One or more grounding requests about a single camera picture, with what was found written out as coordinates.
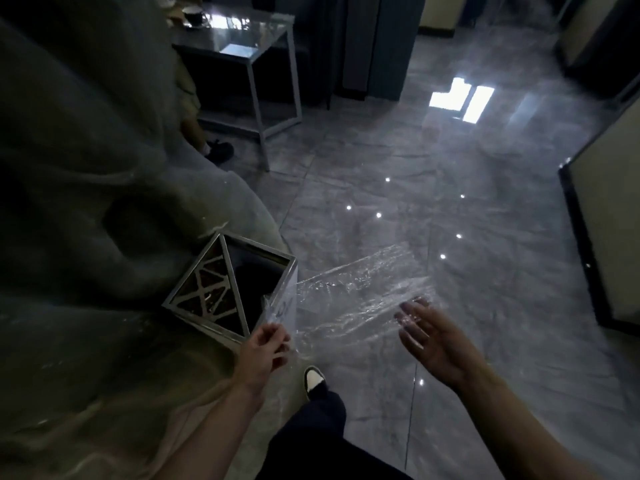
person's left hand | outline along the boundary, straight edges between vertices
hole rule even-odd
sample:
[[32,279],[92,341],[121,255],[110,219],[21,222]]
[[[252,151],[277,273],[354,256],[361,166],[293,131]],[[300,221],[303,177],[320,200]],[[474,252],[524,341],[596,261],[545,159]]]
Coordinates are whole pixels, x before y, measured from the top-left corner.
[[291,337],[281,324],[267,323],[256,329],[240,348],[233,388],[249,393],[257,410],[264,402],[264,387],[273,371],[287,363]]

glass tabletop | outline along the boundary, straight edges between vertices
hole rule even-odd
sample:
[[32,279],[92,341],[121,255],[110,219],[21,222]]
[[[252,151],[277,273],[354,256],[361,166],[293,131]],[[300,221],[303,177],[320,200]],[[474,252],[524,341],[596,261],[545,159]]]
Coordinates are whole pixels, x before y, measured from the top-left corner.
[[172,44],[191,52],[254,61],[294,23],[293,15],[204,3],[204,23],[171,29]]

black cup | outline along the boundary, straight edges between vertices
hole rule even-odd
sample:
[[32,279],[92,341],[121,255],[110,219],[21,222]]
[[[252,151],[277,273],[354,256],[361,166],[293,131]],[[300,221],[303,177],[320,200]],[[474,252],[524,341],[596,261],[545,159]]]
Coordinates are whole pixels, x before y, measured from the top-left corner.
[[199,27],[204,23],[204,11],[199,6],[186,6],[182,12],[192,26]]

table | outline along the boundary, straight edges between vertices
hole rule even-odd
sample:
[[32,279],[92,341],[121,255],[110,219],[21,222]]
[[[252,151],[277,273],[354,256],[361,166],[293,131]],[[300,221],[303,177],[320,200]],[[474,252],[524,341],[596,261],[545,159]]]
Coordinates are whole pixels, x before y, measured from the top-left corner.
[[[224,122],[215,119],[203,111],[200,120],[223,130],[236,130],[249,136],[257,136],[260,140],[261,163],[269,170],[269,159],[266,151],[266,139],[287,128],[302,122],[302,106],[300,104],[300,87],[298,86],[298,68],[296,66],[296,50],[293,44],[293,15],[269,13],[245,7],[226,7],[204,3],[205,24],[203,28],[184,27],[171,29],[172,44],[178,51],[217,57],[246,66],[253,99],[253,112],[257,127]],[[274,126],[265,127],[260,112],[260,101],[255,88],[253,63],[271,48],[280,37],[286,34],[289,48],[289,63],[296,115],[281,121]]]

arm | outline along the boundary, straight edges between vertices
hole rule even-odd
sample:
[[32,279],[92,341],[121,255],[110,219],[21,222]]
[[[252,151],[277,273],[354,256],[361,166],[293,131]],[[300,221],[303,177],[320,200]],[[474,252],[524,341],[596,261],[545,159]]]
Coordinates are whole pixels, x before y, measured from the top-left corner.
[[396,314],[400,339],[439,381],[451,387],[508,480],[596,480],[528,411],[464,333],[417,299]]
[[272,371],[289,347],[282,325],[261,326],[240,350],[229,393],[169,458],[155,480],[223,480],[253,416],[264,402]]

